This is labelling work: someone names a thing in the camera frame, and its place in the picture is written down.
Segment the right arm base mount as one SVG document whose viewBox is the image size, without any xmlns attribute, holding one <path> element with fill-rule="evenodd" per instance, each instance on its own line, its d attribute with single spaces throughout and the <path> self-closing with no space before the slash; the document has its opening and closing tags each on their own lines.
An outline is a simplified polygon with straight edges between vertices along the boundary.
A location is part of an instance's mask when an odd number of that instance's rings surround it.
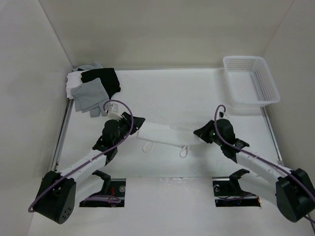
<svg viewBox="0 0 315 236">
<path fill-rule="evenodd" d="M 249 171 L 240 169 L 229 177 L 212 179 L 216 207 L 261 207 L 257 195 L 243 191 L 238 180 Z"/>
</svg>

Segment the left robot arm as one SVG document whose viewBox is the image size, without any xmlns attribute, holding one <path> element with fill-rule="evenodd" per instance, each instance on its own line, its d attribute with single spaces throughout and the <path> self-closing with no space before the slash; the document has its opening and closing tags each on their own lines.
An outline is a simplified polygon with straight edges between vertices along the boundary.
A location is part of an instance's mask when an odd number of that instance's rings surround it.
<svg viewBox="0 0 315 236">
<path fill-rule="evenodd" d="M 145 118 L 126 112 L 119 119 L 106 121 L 102 135 L 84 158 L 60 172 L 49 171 L 44 176 L 29 212 L 63 224 L 76 206 L 86 202 L 120 203 L 121 199 L 110 193 L 110 175 L 101 168 L 113 160 L 118 145 L 136 133 L 144 122 Z"/>
</svg>

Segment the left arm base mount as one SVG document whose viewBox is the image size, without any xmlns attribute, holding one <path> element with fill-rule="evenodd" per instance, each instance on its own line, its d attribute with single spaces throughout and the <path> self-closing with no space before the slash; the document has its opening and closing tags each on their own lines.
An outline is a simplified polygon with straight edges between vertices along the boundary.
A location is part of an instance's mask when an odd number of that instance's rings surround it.
<svg viewBox="0 0 315 236">
<path fill-rule="evenodd" d="M 96 180 L 102 180 L 101 189 L 87 197 L 92 200 L 81 200 L 79 207 L 125 207 L 126 179 L 112 179 L 110 175 L 99 170 L 92 176 L 96 177 Z"/>
</svg>

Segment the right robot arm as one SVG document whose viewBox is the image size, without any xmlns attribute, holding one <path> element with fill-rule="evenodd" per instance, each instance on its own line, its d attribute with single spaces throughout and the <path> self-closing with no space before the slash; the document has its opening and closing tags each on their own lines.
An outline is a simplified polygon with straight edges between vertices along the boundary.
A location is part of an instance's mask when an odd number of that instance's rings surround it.
<svg viewBox="0 0 315 236">
<path fill-rule="evenodd" d="M 229 120 L 210 120 L 193 133 L 208 144 L 217 144 L 225 157 L 243 166 L 229 177 L 231 193 L 244 191 L 267 199 L 291 222 L 314 210 L 315 188 L 309 175 L 300 168 L 291 170 L 249 152 L 250 145 L 236 138 Z"/>
</svg>

